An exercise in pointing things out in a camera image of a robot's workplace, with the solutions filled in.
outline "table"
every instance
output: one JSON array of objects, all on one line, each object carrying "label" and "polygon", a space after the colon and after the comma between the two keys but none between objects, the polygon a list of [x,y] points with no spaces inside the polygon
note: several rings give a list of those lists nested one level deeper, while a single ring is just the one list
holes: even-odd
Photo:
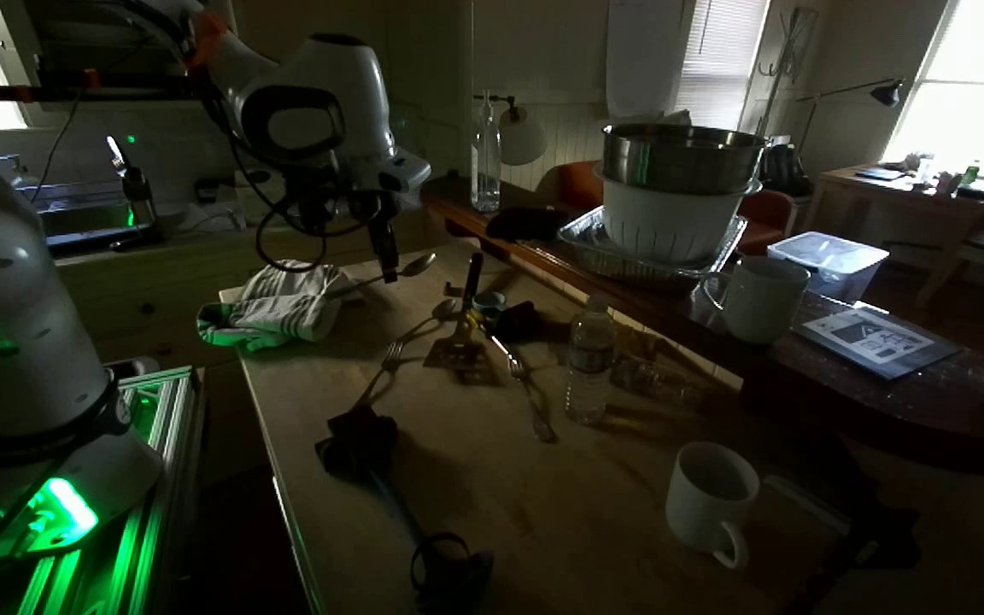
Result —
[{"label": "table", "polygon": [[[544,205],[534,191],[514,184],[506,184],[502,201],[506,209]],[[796,333],[787,333],[772,349],[756,349],[689,321],[689,279],[637,287],[581,271],[565,246],[491,240],[485,234],[485,218],[468,209],[460,176],[432,182],[424,205],[448,229],[477,234],[489,253],[575,292],[600,291],[625,316],[734,372],[745,388],[745,406],[756,413],[817,425],[828,435],[847,435],[913,462],[984,472],[984,355],[972,349],[908,379],[883,382]]]},{"label": "table", "polygon": [[891,258],[928,271],[984,215],[984,197],[916,191],[913,176],[865,176],[868,167],[817,175],[804,229],[876,242]]},{"label": "table", "polygon": [[[244,357],[293,561],[318,610],[416,610],[403,522],[371,487],[329,475],[313,444],[329,437],[329,418],[358,399],[383,349],[432,315],[443,282],[466,279],[466,257],[468,249],[443,246],[424,278],[369,287],[367,302],[341,308],[324,344]],[[534,302],[546,321],[576,312],[571,296],[508,262],[485,258],[482,279],[508,303]],[[415,339],[403,353],[415,361],[399,364],[371,406],[399,425],[393,480],[415,515],[496,553],[482,610],[776,610],[837,537],[767,487],[747,527],[745,573],[687,553],[663,522],[675,444],[751,444],[768,440],[768,431],[721,402],[721,388],[697,410],[614,393],[600,426],[571,425],[552,406],[559,440],[546,444],[530,426],[518,382],[460,385],[451,372],[419,364],[448,331]],[[558,344],[517,349],[535,385],[558,399]]]}]

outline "coffee mug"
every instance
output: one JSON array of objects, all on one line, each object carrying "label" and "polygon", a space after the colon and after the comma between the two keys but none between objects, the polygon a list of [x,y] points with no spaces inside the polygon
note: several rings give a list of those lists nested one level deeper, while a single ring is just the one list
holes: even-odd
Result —
[{"label": "coffee mug", "polygon": [[740,522],[760,497],[760,485],[756,464],[739,452],[715,440],[689,440],[673,458],[665,527],[685,545],[740,570],[747,562]]},{"label": "coffee mug", "polygon": [[809,273],[789,258],[740,257],[734,271],[702,279],[728,331],[751,344],[772,344],[792,328]]}]

